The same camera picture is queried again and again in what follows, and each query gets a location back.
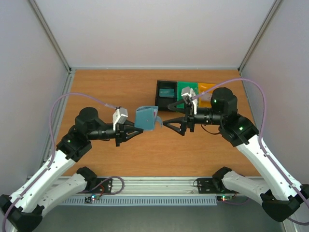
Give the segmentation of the teal blue card holder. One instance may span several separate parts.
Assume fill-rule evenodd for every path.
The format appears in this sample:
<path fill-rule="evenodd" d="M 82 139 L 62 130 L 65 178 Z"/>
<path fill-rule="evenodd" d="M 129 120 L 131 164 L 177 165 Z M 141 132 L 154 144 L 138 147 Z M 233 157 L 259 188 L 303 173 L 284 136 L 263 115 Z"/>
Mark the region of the teal blue card holder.
<path fill-rule="evenodd" d="M 136 128 L 143 129 L 144 131 L 153 131 L 157 122 L 160 127 L 163 127 L 163 121 L 158 113 L 156 119 L 154 119 L 154 108 L 158 109 L 158 106 L 141 106 L 136 109 L 134 123 Z"/>

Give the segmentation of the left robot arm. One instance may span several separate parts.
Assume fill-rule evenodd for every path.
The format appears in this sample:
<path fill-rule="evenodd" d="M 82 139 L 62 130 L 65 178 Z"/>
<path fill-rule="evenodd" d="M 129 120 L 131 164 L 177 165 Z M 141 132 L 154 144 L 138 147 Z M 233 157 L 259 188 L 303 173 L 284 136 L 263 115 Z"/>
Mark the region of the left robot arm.
<path fill-rule="evenodd" d="M 1 195 L 0 210 L 4 214 L 2 230 L 10 222 L 18 232 L 32 232 L 43 217 L 66 198 L 76 193 L 93 192 L 99 185 L 97 175 L 82 167 L 56 187 L 53 183 L 74 166 L 91 148 L 92 140 L 115 140 L 116 146 L 143 133 L 127 119 L 127 110 L 118 107 L 112 123 L 105 123 L 97 109 L 86 107 L 75 118 L 75 124 L 57 144 L 46 163 L 11 195 Z"/>

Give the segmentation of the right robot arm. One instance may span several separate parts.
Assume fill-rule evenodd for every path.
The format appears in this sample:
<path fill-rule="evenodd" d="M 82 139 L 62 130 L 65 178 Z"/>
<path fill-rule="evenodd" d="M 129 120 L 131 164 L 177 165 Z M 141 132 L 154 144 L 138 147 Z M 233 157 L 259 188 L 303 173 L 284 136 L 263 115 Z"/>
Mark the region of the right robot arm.
<path fill-rule="evenodd" d="M 184 136 L 186 130 L 193 132 L 195 125 L 217 125 L 219 134 L 240 151 L 263 177 L 259 184 L 222 167 L 212 176 L 218 192 L 234 191 L 259 203 L 275 221 L 289 219 L 309 198 L 309 186 L 293 178 L 266 146 L 260 131 L 246 117 L 238 113 L 238 99 L 226 87 L 212 92 L 211 107 L 200 108 L 195 93 L 183 88 L 182 99 L 168 105 L 168 109 L 184 116 L 169 119 L 163 125 Z"/>

